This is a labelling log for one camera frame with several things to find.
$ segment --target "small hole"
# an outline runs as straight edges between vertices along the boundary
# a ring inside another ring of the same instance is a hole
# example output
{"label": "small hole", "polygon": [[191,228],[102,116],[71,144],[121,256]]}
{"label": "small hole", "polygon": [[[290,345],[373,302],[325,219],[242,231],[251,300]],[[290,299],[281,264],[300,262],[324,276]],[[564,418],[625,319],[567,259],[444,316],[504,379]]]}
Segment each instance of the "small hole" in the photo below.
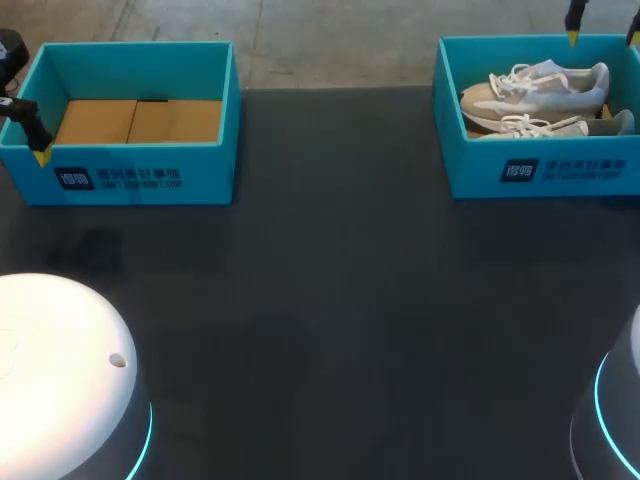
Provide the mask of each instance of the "small hole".
{"label": "small hole", "polygon": [[124,368],[127,366],[127,361],[119,353],[109,355],[109,361],[114,367]]}

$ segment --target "white sneaker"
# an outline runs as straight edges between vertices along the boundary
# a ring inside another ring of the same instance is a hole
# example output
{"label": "white sneaker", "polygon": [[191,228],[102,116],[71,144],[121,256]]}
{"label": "white sneaker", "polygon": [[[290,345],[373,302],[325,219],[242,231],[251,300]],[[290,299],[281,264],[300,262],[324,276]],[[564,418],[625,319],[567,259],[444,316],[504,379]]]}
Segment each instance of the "white sneaker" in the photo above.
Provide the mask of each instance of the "white sneaker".
{"label": "white sneaker", "polygon": [[516,65],[509,75],[489,75],[462,92],[460,108],[472,122],[497,132],[506,115],[530,115],[555,123],[565,118],[593,117],[609,94],[609,69],[570,70],[551,60]]}
{"label": "white sneaker", "polygon": [[545,120],[532,120],[529,115],[506,116],[500,121],[501,133],[480,137],[495,138],[539,138],[539,137],[602,137],[633,135],[635,120],[633,113],[622,110],[613,118],[603,120],[572,117],[551,124]]}

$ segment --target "printed logo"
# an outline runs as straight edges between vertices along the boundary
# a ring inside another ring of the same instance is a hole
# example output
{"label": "printed logo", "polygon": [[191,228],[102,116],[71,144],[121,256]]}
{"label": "printed logo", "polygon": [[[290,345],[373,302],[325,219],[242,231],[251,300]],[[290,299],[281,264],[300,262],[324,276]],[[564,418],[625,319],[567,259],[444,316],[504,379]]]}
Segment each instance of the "printed logo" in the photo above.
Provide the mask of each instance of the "printed logo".
{"label": "printed logo", "polygon": [[530,182],[536,174],[537,158],[512,158],[502,170],[501,182]]}
{"label": "printed logo", "polygon": [[95,190],[91,176],[83,167],[54,168],[60,186],[65,190]]}

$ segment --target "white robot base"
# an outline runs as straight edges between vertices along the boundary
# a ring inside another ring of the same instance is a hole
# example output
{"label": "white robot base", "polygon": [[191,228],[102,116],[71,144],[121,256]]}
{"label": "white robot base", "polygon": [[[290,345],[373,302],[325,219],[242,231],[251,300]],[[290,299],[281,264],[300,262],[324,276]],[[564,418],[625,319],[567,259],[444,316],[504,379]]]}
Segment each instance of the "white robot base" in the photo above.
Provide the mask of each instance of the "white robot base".
{"label": "white robot base", "polygon": [[640,309],[600,363],[571,420],[579,480],[640,480]]}
{"label": "white robot base", "polygon": [[153,412],[131,334],[72,280],[0,277],[0,478],[144,480]]}

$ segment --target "concrete floor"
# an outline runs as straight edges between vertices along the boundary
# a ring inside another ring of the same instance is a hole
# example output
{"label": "concrete floor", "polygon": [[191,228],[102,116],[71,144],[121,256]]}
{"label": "concrete floor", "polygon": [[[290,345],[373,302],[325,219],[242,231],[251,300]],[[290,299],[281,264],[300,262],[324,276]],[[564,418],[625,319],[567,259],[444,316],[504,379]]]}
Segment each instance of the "concrete floor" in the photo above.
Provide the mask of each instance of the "concrete floor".
{"label": "concrete floor", "polygon": [[[0,0],[43,42],[231,40],[244,88],[431,82],[438,38],[562,32],[568,0]],[[584,32],[625,33],[638,0],[591,0]]]}

